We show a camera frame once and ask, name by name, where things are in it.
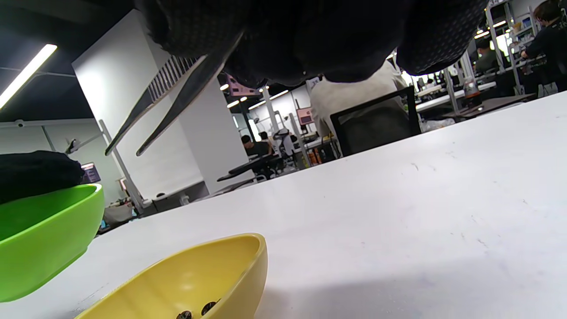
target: person in black shirt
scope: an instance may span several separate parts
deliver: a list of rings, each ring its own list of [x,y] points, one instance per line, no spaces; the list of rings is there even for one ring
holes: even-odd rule
[[[542,2],[534,16],[544,27],[529,47],[523,51],[523,58],[534,58],[544,53],[547,63],[544,71],[555,81],[559,92],[567,90],[567,21],[564,19],[558,0]]]
[[[244,135],[240,138],[242,145],[246,149],[248,156],[258,155],[264,156],[272,153],[272,148],[267,142],[252,142],[249,135]]]
[[[503,58],[502,63],[504,63],[504,68],[510,66],[510,63],[504,56],[504,52],[500,50]],[[476,52],[482,55],[479,57],[475,64],[475,71],[477,73],[487,73],[488,71],[496,72],[498,70],[498,58],[496,57],[496,51],[490,48],[490,40],[480,39],[476,43]]]

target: ceiling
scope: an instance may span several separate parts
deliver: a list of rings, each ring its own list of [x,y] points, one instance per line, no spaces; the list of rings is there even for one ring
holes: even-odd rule
[[[71,62],[133,8],[131,0],[0,0],[0,91],[46,43],[58,49],[0,110],[0,122],[92,117]]]

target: black chair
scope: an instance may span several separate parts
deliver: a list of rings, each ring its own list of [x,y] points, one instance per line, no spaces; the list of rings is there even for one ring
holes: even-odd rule
[[[408,113],[401,106],[405,97]],[[331,115],[343,156],[421,134],[413,86]]]

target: ceiling light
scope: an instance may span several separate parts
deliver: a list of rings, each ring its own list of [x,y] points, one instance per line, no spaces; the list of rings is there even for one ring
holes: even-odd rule
[[[46,44],[43,49],[29,62],[18,76],[8,85],[0,95],[0,108],[2,108],[28,79],[39,69],[39,67],[55,52],[56,45]]]
[[[237,105],[239,102],[240,102],[240,101],[236,100],[236,101],[234,101],[234,102],[232,102],[232,103],[229,103],[226,107],[231,108],[231,107]]]
[[[478,39],[478,38],[480,38],[480,37],[483,37],[483,36],[485,36],[485,35],[487,35],[487,34],[489,34],[489,33],[490,33],[490,32],[486,31],[486,32],[483,32],[483,33],[481,33],[481,34],[479,34],[479,35],[475,35],[475,39]]]
[[[289,92],[289,90],[285,90],[285,91],[283,91],[283,92],[280,92],[280,93],[278,93],[278,94],[272,96],[272,97],[270,98],[270,100],[273,100],[273,99],[275,99],[275,98],[278,97],[278,96],[282,96],[282,95],[286,94],[287,92]]]
[[[256,108],[256,107],[258,107],[258,106],[260,106],[260,105],[262,105],[262,104],[264,104],[264,103],[266,103],[266,101],[262,101],[262,102],[260,102],[260,103],[258,103],[258,104],[254,104],[253,106],[249,107],[248,109],[251,110],[251,109]]]

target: white table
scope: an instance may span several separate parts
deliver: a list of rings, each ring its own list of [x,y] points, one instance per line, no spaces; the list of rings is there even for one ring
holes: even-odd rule
[[[489,83],[486,83],[486,84],[479,85],[479,90],[484,91],[484,90],[491,89],[495,86],[496,86],[496,82],[489,82]],[[456,99],[464,98],[464,90],[456,91],[455,92],[455,98]],[[429,110],[431,108],[434,108],[436,106],[440,106],[442,104],[448,103],[450,101],[451,101],[451,99],[450,99],[449,95],[445,95],[445,96],[442,96],[440,98],[437,98],[437,99],[434,99],[434,100],[431,100],[431,101],[427,101],[427,102],[423,102],[423,103],[417,105],[416,111],[417,112],[423,112],[423,111]]]
[[[419,91],[419,92],[417,93],[417,96],[421,97],[421,96],[424,96],[424,95],[426,95],[426,94],[439,91],[439,90],[441,90],[442,88],[443,88],[443,86],[441,86],[441,85],[435,85],[435,86],[430,87],[430,88],[428,88],[428,89],[425,89],[425,90],[423,90],[423,91]]]
[[[566,100],[559,93],[134,221],[35,293],[0,304],[0,318],[71,319],[176,251],[259,232],[269,270],[256,319],[563,319]]]

